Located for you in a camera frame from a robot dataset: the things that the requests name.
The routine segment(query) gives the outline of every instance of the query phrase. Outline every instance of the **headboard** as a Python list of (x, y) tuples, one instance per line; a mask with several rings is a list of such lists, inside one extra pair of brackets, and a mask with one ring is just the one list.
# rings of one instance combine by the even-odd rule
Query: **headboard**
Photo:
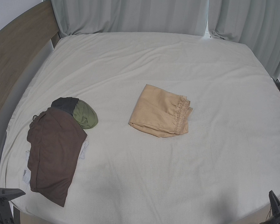
[(17, 82), (50, 39), (55, 47), (60, 39), (58, 32), (50, 0), (32, 7), (0, 30), (0, 114)]

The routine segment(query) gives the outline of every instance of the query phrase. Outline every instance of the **bed frame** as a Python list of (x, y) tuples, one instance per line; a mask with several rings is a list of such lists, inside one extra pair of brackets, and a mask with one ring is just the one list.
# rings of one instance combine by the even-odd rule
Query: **bed frame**
[(31, 66), (50, 40), (55, 47), (59, 39), (50, 0), (32, 7), (0, 30), (0, 159), (8, 122), (39, 68)]

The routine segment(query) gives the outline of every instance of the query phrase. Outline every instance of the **brown garment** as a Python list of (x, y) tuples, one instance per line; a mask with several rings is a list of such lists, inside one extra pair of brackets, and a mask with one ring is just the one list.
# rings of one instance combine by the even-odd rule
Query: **brown garment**
[(64, 207), (87, 134), (67, 112), (48, 108), (30, 124), (30, 188)]
[(190, 101), (147, 84), (134, 108), (129, 124), (157, 137), (172, 137), (188, 132)]

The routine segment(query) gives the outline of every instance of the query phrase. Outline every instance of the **bed sheet wrinkle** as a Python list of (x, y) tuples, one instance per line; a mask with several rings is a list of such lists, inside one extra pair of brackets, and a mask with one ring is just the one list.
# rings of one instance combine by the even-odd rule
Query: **bed sheet wrinkle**
[[(189, 133), (162, 139), (128, 125), (146, 84), (189, 98)], [(65, 207), (27, 188), (13, 201), (21, 211), (58, 224), (221, 224), (280, 194), (280, 93), (245, 45), (171, 33), (62, 38), (9, 123), (0, 186), (26, 189), (32, 116), (67, 96), (100, 122), (86, 130)]]

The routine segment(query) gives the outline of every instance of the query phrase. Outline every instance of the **curtain fold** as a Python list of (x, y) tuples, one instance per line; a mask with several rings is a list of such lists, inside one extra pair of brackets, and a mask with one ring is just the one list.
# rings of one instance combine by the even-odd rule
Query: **curtain fold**
[(204, 35), (209, 0), (51, 0), (61, 36), (95, 32)]
[(280, 73), (280, 0), (210, 0), (213, 38), (246, 44), (271, 77)]

